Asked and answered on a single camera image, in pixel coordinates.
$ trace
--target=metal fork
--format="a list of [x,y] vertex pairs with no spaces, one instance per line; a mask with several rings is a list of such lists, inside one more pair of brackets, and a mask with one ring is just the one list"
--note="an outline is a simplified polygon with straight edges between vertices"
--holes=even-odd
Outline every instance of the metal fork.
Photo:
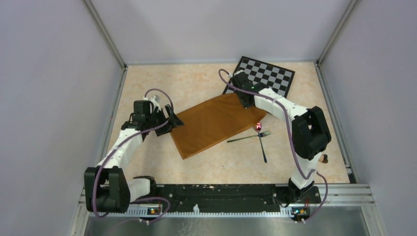
[[260,138],[262,138],[262,137],[265,137],[265,136],[268,136],[268,135],[270,135],[271,134],[271,131],[265,131],[265,132],[262,132],[262,133],[259,133],[259,135],[251,135],[251,136],[248,136],[248,137],[244,137],[244,138],[240,138],[240,139],[233,139],[233,140],[228,140],[227,142],[228,143],[231,143],[231,142],[234,142],[234,141],[237,141],[237,140],[242,140],[242,139],[248,139],[248,138],[252,138],[252,137],[260,137]]

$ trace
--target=white wall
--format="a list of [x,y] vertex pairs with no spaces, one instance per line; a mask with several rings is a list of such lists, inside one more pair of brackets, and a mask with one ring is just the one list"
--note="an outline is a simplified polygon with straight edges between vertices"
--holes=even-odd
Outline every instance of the white wall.
[[0,3],[1,235],[69,233],[121,70],[81,0]]
[[93,0],[126,63],[313,60],[350,0]]
[[415,235],[417,1],[364,0],[324,64],[361,182],[389,235]]

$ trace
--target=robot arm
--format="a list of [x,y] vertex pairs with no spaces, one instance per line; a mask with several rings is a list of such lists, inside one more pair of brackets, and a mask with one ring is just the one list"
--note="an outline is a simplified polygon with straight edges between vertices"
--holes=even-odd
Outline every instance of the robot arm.
[[[281,103],[287,111],[288,122],[291,124],[292,141],[296,152],[297,160],[301,171],[306,176],[311,170],[315,169],[320,156],[331,141],[330,132],[322,109],[314,107],[308,109],[297,105],[281,95],[275,93],[271,88],[261,83],[253,85],[243,71],[238,71],[231,78],[233,85],[239,89],[252,91],[265,95],[273,101],[260,96],[254,96],[240,91],[236,91],[239,100],[244,107],[255,106],[267,111],[273,116],[286,122],[286,117]],[[294,188],[296,195],[302,195],[313,185],[313,177],[303,178],[298,167],[294,170],[289,180],[289,186]]]
[[[169,133],[177,126],[184,125],[174,114],[170,105],[165,106],[168,113],[168,118],[165,118],[159,106],[159,100],[158,96],[153,96],[151,99],[144,97],[143,100],[133,103],[133,113],[129,120],[122,125],[118,139],[107,154],[111,157],[103,166],[103,171],[99,176],[99,186],[96,191],[97,211],[124,213],[130,202],[150,193],[151,185],[154,184],[153,178],[136,177],[127,182],[123,170],[128,166],[134,151],[147,135],[147,133],[138,135],[141,130],[157,127],[167,122],[166,125],[155,130],[156,135],[160,136]],[[104,162],[105,159],[100,161],[96,167],[89,167],[84,172],[86,206],[89,211],[93,211],[94,180]]]

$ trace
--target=black and white checkerboard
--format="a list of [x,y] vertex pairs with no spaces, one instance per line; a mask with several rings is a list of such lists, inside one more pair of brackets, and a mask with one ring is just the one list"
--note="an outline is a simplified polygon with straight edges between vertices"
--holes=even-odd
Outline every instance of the black and white checkerboard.
[[[272,88],[276,93],[287,97],[295,72],[259,60],[242,57],[233,73],[243,70],[253,84],[262,83]],[[226,86],[223,91],[231,93],[234,90]]]

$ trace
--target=marble surface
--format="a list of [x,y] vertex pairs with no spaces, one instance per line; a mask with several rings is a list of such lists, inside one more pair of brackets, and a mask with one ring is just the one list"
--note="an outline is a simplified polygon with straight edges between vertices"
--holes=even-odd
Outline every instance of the marble surface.
[[[340,148],[328,115],[328,109],[312,62],[274,63],[295,71],[288,99],[305,107],[319,106],[326,115],[332,141],[325,153],[327,164],[319,163],[318,171],[329,183],[348,183],[348,177]],[[113,131],[111,147],[117,139],[121,125],[133,111],[133,102],[141,100],[150,88],[167,92],[179,113],[203,101],[220,95],[225,84],[217,71],[224,68],[232,72],[236,64],[174,64],[129,66],[124,83]],[[160,94],[161,105],[168,100]],[[183,160],[171,138],[166,134],[157,137],[150,133],[135,151],[130,165],[124,170],[127,180],[135,176],[153,176],[157,183],[287,183],[295,164],[289,147],[286,126],[283,121],[267,115],[262,121],[263,129],[271,135],[263,138],[268,163],[264,163],[257,137],[221,142],[195,156]],[[256,134],[246,130],[233,138]],[[319,177],[316,182],[322,183]]]

